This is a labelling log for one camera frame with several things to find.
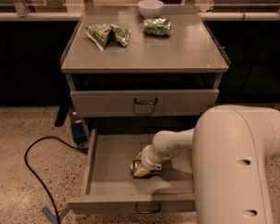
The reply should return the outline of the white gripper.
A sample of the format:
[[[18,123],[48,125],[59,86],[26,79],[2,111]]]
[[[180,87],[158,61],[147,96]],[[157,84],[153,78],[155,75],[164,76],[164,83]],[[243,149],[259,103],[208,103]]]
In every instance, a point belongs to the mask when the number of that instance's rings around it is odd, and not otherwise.
[[[136,157],[136,161],[141,161],[144,166],[137,166],[132,168],[132,175],[134,178],[146,178],[153,175],[158,175],[161,172],[161,158],[153,151],[153,146],[146,146]]]

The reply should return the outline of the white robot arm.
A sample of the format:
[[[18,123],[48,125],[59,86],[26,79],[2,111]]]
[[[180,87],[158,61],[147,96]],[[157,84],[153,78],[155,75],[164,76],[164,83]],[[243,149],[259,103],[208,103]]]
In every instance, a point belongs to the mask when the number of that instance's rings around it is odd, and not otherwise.
[[[131,173],[161,170],[179,152],[192,151],[198,224],[273,224],[265,161],[280,157],[280,112],[218,105],[193,129],[160,131],[133,161]]]

